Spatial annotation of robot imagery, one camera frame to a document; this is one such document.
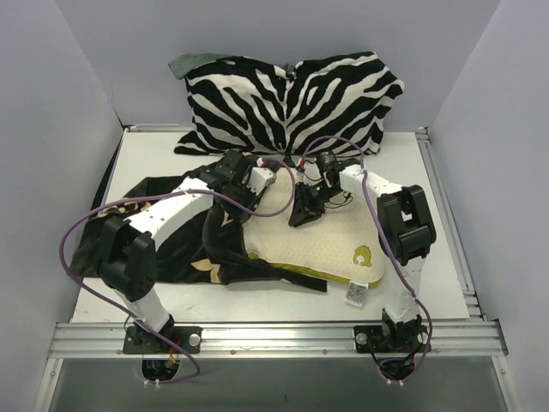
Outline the cream yellow-edged pillow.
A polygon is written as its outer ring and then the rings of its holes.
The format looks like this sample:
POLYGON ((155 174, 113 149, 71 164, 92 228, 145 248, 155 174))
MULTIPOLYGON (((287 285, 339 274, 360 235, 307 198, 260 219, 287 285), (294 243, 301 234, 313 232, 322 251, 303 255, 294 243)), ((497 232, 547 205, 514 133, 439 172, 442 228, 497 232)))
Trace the cream yellow-edged pillow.
POLYGON ((362 194, 301 227, 289 226, 291 212, 287 209, 270 218, 253 215, 243 225, 250 258, 331 282, 381 281, 385 255, 362 194))

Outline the black floral pillowcase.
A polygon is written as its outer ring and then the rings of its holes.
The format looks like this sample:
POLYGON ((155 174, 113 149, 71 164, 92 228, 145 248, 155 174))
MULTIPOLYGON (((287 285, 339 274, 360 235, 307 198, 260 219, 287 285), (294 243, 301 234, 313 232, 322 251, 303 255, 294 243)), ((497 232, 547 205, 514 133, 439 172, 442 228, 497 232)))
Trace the black floral pillowcase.
MULTIPOLYGON (((273 172, 280 165, 266 161, 273 172)), ((92 217, 85 225, 70 268, 80 278, 95 277, 100 235, 112 217, 128 218, 150 206, 139 196, 157 197, 175 188, 190 171, 182 176, 145 178, 132 188, 131 202, 112 206, 92 217)), ((320 293, 327 282, 292 270, 285 270, 248 256, 244 248, 243 224, 249 215, 229 215, 221 200, 185 223, 157 251, 158 282, 211 283, 228 285, 236 282, 286 281, 320 293)))

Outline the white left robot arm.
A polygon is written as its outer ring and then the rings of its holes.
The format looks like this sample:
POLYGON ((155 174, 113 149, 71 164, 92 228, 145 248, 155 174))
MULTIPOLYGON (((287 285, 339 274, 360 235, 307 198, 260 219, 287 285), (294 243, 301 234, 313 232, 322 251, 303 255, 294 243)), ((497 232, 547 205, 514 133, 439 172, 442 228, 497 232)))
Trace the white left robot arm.
POLYGON ((167 325, 171 315, 160 302, 157 251, 185 223, 210 209, 216 200, 231 198, 247 209, 276 181, 267 162, 254 155, 229 151, 211 166, 190 171, 169 197, 128 218, 112 217, 103 226, 95 269, 106 286, 116 291, 128 310, 148 327, 143 343, 155 353, 173 343, 167 325))

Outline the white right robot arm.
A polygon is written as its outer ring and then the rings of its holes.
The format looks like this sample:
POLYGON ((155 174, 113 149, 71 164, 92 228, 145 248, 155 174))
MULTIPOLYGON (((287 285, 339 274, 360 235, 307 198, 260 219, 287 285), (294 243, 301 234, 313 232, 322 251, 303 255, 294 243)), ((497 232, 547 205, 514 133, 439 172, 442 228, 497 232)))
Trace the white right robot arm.
POLYGON ((314 184, 306 184, 305 163, 306 159, 301 159, 297 164, 289 226, 300 227, 320 219, 325 204, 343 192, 364 197, 389 270, 389 297, 382 312, 385 326, 380 339, 385 348, 401 350, 422 326, 419 283, 437 240, 423 188, 393 183, 366 171, 356 159, 338 160, 331 151, 316 156, 319 178, 314 184))

